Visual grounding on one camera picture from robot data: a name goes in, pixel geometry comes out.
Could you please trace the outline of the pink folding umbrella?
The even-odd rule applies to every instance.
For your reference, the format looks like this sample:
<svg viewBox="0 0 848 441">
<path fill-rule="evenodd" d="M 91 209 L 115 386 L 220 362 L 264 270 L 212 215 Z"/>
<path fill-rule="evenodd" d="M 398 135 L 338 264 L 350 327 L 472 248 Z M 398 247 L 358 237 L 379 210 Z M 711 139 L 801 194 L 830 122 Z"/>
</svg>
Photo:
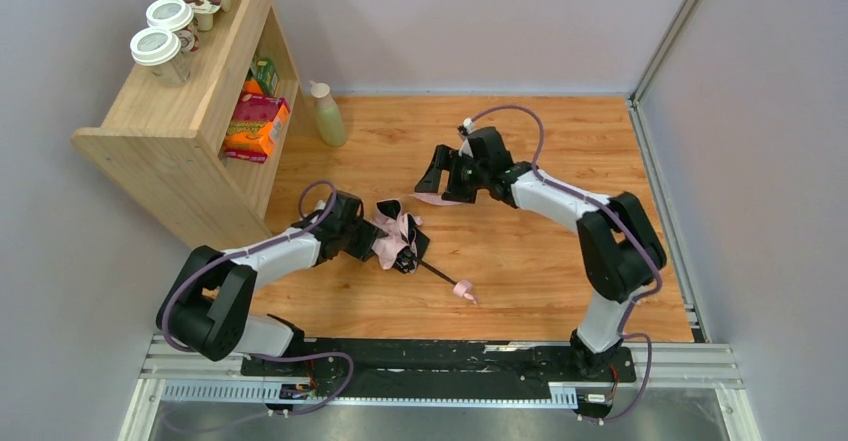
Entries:
<svg viewBox="0 0 848 441">
<path fill-rule="evenodd" d="M 407 212 L 399 199 L 377 202 L 371 223 L 380 231 L 371 245 L 371 251 L 378 258 L 382 269 L 413 274 L 423 268 L 449 283 L 455 296 L 478 304 L 470 281 L 456 280 L 424 260 L 430 238 L 421 230 L 423 220 Z"/>
</svg>

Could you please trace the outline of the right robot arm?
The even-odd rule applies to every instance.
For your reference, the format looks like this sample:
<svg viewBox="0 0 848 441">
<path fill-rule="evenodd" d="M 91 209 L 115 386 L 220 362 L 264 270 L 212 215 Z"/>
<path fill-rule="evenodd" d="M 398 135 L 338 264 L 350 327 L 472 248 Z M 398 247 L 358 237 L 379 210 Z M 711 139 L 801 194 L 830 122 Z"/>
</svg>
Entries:
<svg viewBox="0 0 848 441">
<path fill-rule="evenodd" d="M 623 342 L 635 299 L 667 257 L 640 200 L 629 192 L 607 196 L 547 176 L 518 162 L 494 127 L 460 131 L 458 149 L 434 150 L 415 196 L 431 204 L 473 204 L 481 190 L 512 208 L 537 213 L 575 233 L 592 287 L 589 307 L 572 332 L 570 364 L 585 378 L 606 371 Z"/>
</svg>

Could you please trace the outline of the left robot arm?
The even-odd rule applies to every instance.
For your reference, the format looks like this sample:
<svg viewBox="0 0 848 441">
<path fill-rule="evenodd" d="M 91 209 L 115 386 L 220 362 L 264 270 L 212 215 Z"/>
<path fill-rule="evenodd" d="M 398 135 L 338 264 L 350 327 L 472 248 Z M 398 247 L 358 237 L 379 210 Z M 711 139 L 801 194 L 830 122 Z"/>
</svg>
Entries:
<svg viewBox="0 0 848 441">
<path fill-rule="evenodd" d="M 156 316 L 168 343 L 210 361 L 233 354 L 282 357 L 296 338 L 293 325 L 250 312 L 255 292 L 340 253 L 366 261 L 384 231 L 366 220 L 361 199 L 340 191 L 330 204 L 281 234 L 242 248 L 193 249 Z"/>
</svg>

